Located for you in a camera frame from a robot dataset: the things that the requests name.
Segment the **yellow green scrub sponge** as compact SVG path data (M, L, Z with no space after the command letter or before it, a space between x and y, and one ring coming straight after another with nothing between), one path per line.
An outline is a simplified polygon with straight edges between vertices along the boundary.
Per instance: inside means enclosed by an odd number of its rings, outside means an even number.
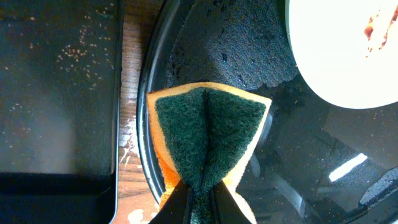
M153 91L146 100L165 183L160 209L183 180L194 191L190 223L211 223L211 190L223 181L254 223L249 204L236 189L261 136L271 100L214 82Z

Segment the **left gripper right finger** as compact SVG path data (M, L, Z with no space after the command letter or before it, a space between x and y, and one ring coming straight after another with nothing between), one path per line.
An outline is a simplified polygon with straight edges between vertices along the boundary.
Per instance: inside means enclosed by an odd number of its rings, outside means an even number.
M250 224L223 181L211 190L211 224Z

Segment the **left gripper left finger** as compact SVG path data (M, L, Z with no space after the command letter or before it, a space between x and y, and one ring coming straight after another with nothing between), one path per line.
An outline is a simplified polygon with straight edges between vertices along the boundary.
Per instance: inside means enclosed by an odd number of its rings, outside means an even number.
M190 224L194 191L180 180L159 213L149 224Z

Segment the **light blue plate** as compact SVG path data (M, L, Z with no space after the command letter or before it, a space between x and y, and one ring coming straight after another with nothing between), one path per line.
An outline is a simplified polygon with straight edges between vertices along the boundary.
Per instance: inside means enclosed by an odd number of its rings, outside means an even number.
M349 109L397 102L396 0L292 0L285 6L295 62L321 99Z

